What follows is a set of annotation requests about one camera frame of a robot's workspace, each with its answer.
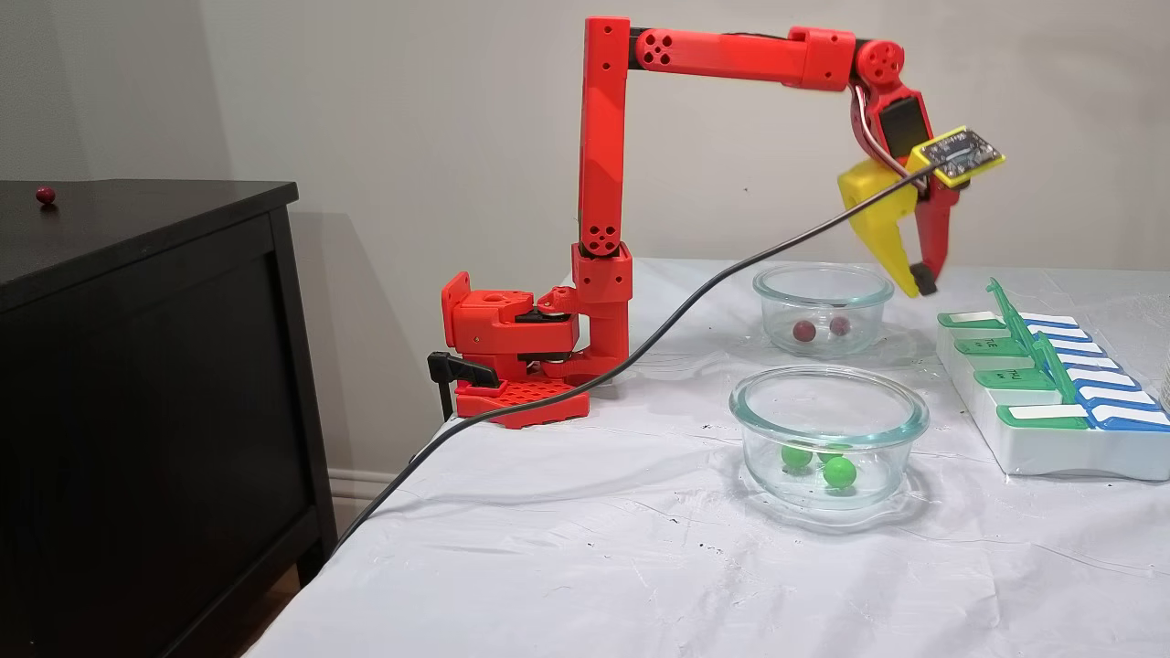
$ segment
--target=black cable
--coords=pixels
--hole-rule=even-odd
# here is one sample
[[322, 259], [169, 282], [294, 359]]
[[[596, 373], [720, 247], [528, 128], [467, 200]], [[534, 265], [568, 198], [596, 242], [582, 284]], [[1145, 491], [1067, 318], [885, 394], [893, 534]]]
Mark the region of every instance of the black cable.
[[758, 32], [724, 32], [725, 36], [763, 36], [764, 39], [776, 39], [778, 41], [787, 41], [786, 36], [776, 36], [775, 34], [762, 34]]
[[[659, 340], [668, 330], [670, 330], [670, 328], [674, 327], [674, 324], [676, 322], [679, 322], [679, 318], [681, 318], [684, 313], [687, 313], [688, 310], [690, 310], [690, 307], [695, 306], [695, 302], [697, 302], [700, 300], [700, 297], [702, 297], [703, 295], [706, 295], [707, 293], [709, 293], [711, 290], [711, 288], [714, 288], [714, 287], [718, 286], [720, 283], [722, 283], [727, 277], [729, 277], [732, 274], [736, 274], [738, 272], [742, 272], [742, 270], [744, 270], [744, 269], [746, 269], [746, 268], [756, 265], [757, 262], [768, 260], [768, 259], [775, 256], [776, 254], [778, 254], [778, 253], [780, 253], [780, 252], [783, 252], [783, 251], [785, 251], [785, 249], [787, 249], [790, 247], [794, 247], [794, 246], [804, 242], [805, 240], [808, 240], [810, 238], [815, 238], [817, 235], [820, 235], [821, 233], [828, 231], [830, 228], [837, 226], [838, 224], [841, 224], [842, 221], [846, 221], [851, 217], [858, 214], [859, 212], [868, 208], [869, 206], [876, 204], [878, 201], [885, 199], [886, 197], [888, 197], [888, 196], [893, 194], [894, 192], [901, 190], [902, 187], [909, 185], [913, 180], [915, 180], [917, 178], [922, 178], [924, 176], [929, 176], [936, 169], [938, 169], [940, 166], [942, 166], [942, 164], [943, 163], [934, 163], [934, 164], [931, 164], [929, 166], [922, 167], [918, 171], [916, 171], [916, 172], [907, 176], [906, 178], [900, 179], [897, 183], [894, 183], [889, 187], [886, 187], [881, 192], [878, 192], [873, 197], [869, 197], [868, 199], [861, 201], [860, 204], [853, 206], [852, 208], [842, 212], [841, 214], [837, 215], [835, 218], [826, 221], [825, 224], [821, 224], [819, 226], [810, 228], [808, 231], [805, 231], [804, 233], [797, 235], [796, 238], [792, 238], [792, 239], [790, 239], [787, 241], [784, 241], [784, 242], [780, 242], [779, 245], [776, 245], [775, 247], [771, 247], [769, 249], [759, 252], [758, 254], [756, 254], [756, 255], [753, 255], [753, 256], [751, 256], [749, 259], [742, 260], [742, 261], [732, 265], [731, 267], [728, 267], [723, 272], [716, 274], [710, 280], [708, 280], [706, 283], [703, 283], [702, 286], [700, 286], [698, 289], [695, 290], [689, 297], [687, 297], [687, 301], [682, 302], [682, 306], [680, 306], [670, 315], [670, 317], [668, 317], [667, 321], [662, 323], [661, 327], [659, 327], [656, 330], [654, 330], [654, 333], [651, 334], [651, 337], [647, 338], [645, 343], [642, 343], [638, 349], [635, 349], [633, 352], [631, 352], [629, 356], [626, 357], [626, 359], [622, 361], [621, 363], [619, 363], [617, 366], [614, 366], [613, 370], [611, 370], [611, 371], [608, 371], [608, 372], [606, 372], [604, 375], [599, 375], [599, 376], [594, 377], [593, 379], [590, 379], [589, 382], [585, 382], [584, 384], [581, 384], [581, 385], [579, 385], [579, 386], [577, 386], [574, 389], [570, 389], [570, 390], [567, 390], [567, 391], [565, 391], [563, 393], [558, 393], [558, 395], [555, 395], [552, 397], [548, 397], [548, 398], [544, 398], [544, 399], [538, 399], [538, 400], [535, 400], [535, 402], [528, 402], [528, 403], [524, 403], [524, 404], [517, 404], [515, 406], [508, 406], [508, 407], [503, 407], [503, 409], [494, 409], [491, 411], [486, 411], [486, 412], [483, 412], [483, 413], [481, 413], [479, 416], [473, 416], [470, 418], [467, 418], [464, 420], [461, 420], [461, 421], [456, 423], [455, 425], [452, 425], [446, 431], [443, 431], [441, 434], [439, 434], [438, 437], [435, 437], [434, 440], [432, 440], [429, 444], [427, 444], [426, 447], [424, 447], [421, 451], [419, 451], [419, 453], [415, 454], [413, 459], [411, 459], [410, 464], [406, 465], [406, 468], [402, 468], [402, 472], [399, 473], [398, 477], [394, 478], [394, 480], [392, 482], [390, 482], [388, 485], [386, 485], [386, 488], [383, 489], [381, 493], [379, 493], [373, 499], [373, 501], [371, 501], [370, 505], [367, 505], [366, 508], [363, 509], [362, 513], [357, 515], [356, 519], [353, 519], [353, 522], [350, 523], [350, 527], [346, 528], [345, 532], [342, 533], [340, 539], [337, 540], [337, 548], [340, 548], [340, 546], [343, 543], [345, 543], [345, 540], [350, 539], [350, 536], [353, 535], [353, 532], [357, 530], [358, 527], [362, 526], [362, 523], [364, 523], [366, 521], [366, 519], [369, 519], [370, 515], [373, 514], [374, 510], [378, 509], [381, 506], [383, 502], [386, 502], [386, 499], [390, 498], [390, 494], [394, 493], [394, 491], [397, 491], [398, 487], [401, 486], [401, 484], [405, 482], [406, 479], [410, 478], [411, 474], [414, 473], [414, 471], [424, 461], [426, 461], [428, 457], [431, 457], [434, 453], [434, 451], [439, 450], [439, 446], [441, 446], [442, 444], [447, 443], [447, 440], [450, 439], [452, 437], [454, 437], [455, 434], [462, 432], [463, 430], [470, 427], [472, 425], [476, 425], [479, 423], [483, 423], [484, 420], [491, 420], [493, 418], [500, 418], [501, 416], [507, 416], [509, 413], [516, 413], [518, 411], [528, 411], [530, 409], [539, 409], [542, 406], [548, 406], [550, 404], [556, 404], [558, 402], [566, 400], [566, 399], [569, 399], [569, 398], [571, 398], [573, 396], [584, 393], [585, 391], [587, 391], [590, 389], [593, 389], [594, 386], [598, 386], [598, 385], [600, 385], [600, 384], [603, 384], [605, 382], [608, 382], [610, 379], [617, 377], [618, 375], [621, 375], [622, 372], [626, 371], [626, 369], [628, 369], [631, 365], [633, 365], [634, 362], [636, 362], [639, 358], [641, 358], [642, 356], [645, 356], [646, 352], [649, 351], [649, 349], [652, 347], [654, 347], [654, 343], [659, 342]], [[337, 553], [337, 548], [333, 549], [333, 553]]]

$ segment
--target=wooden floor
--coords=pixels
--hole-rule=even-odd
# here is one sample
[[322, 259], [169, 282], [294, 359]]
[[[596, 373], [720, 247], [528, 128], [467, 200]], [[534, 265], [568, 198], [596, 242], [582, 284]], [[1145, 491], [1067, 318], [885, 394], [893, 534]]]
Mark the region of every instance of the wooden floor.
[[264, 594], [263, 598], [252, 606], [247, 615], [240, 618], [239, 645], [229, 654], [232, 658], [240, 658], [248, 652], [248, 649], [260, 636], [264, 635], [268, 625], [276, 619], [276, 616], [284, 610], [284, 606], [292, 601], [296, 592], [301, 591], [301, 583], [297, 580], [296, 568], [289, 569], [281, 580], [273, 585], [273, 589]]

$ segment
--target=glass bowl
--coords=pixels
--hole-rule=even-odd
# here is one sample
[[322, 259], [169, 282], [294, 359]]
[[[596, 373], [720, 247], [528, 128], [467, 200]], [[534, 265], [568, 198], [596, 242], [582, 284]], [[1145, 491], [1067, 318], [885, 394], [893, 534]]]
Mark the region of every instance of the glass bowl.
[[776, 498], [813, 509], [859, 509], [897, 491], [930, 412], [902, 384], [844, 365], [789, 365], [731, 391], [743, 459]]
[[852, 265], [782, 265], [756, 275], [752, 287], [772, 344], [800, 356], [859, 352], [881, 334], [894, 285]]

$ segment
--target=white label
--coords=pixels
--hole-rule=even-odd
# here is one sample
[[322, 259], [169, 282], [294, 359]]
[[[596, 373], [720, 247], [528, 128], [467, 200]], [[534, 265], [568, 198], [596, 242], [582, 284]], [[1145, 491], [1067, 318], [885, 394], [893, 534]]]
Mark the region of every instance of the white label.
[[1137, 382], [1134, 382], [1121, 372], [1101, 372], [1099, 370], [1068, 369], [1068, 378], [1073, 382], [1104, 382], [1106, 384], [1117, 384], [1120, 386], [1137, 385]]
[[1078, 343], [1076, 341], [1061, 341], [1061, 340], [1053, 341], [1051, 338], [1048, 342], [1052, 343], [1052, 347], [1060, 348], [1064, 350], [1080, 350], [1082, 352], [1104, 354], [1104, 350], [1102, 350], [1101, 347], [1097, 345], [1096, 343]]
[[1154, 423], [1170, 427], [1170, 418], [1164, 411], [1142, 411], [1140, 409], [1126, 409], [1123, 406], [1099, 406], [1093, 410], [1093, 418], [1108, 420], [1109, 418], [1124, 418], [1127, 420], [1141, 420], [1142, 423]]
[[1039, 334], [1044, 331], [1049, 338], [1053, 336], [1065, 336], [1068, 338], [1088, 338], [1089, 335], [1080, 329], [1073, 329], [1071, 327], [1040, 327], [1039, 324], [1028, 324], [1027, 330], [1033, 334]]
[[1021, 313], [1020, 317], [1033, 322], [1054, 322], [1057, 324], [1069, 324], [1076, 327], [1076, 320], [1067, 315], [1042, 315], [1039, 313]]
[[1114, 363], [1112, 358], [1103, 358], [1096, 356], [1076, 356], [1074, 354], [1058, 354], [1060, 363], [1072, 363], [1073, 365], [1095, 365], [1097, 368], [1108, 368], [1109, 370], [1121, 370], [1121, 366]]
[[1119, 402], [1131, 402], [1135, 404], [1154, 404], [1154, 398], [1145, 395], [1145, 391], [1115, 391], [1113, 389], [1085, 386], [1079, 392], [1085, 399], [1102, 398]]
[[975, 313], [952, 313], [951, 322], [983, 322], [985, 320], [999, 320], [999, 316], [990, 310], [978, 310]]
[[1020, 420], [1037, 418], [1085, 418], [1088, 412], [1079, 404], [1038, 404], [1035, 406], [1010, 406], [1007, 411]]

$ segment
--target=green ball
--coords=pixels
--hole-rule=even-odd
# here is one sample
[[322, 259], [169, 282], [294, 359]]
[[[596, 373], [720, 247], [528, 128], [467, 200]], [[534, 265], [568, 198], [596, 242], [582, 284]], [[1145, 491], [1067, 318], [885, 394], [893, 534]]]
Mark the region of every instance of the green ball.
[[834, 489], [844, 489], [858, 479], [858, 467], [844, 457], [834, 457], [825, 462], [821, 474], [825, 475], [828, 486]]
[[[848, 450], [851, 446], [847, 446], [845, 444], [828, 444], [826, 447], [835, 447], [838, 450]], [[820, 458], [820, 462], [824, 464], [824, 462], [828, 461], [830, 459], [833, 459], [834, 457], [841, 457], [841, 453], [839, 453], [839, 452], [818, 452], [817, 457], [819, 457]]]
[[780, 446], [780, 459], [793, 468], [804, 468], [812, 461], [812, 453], [792, 446]]

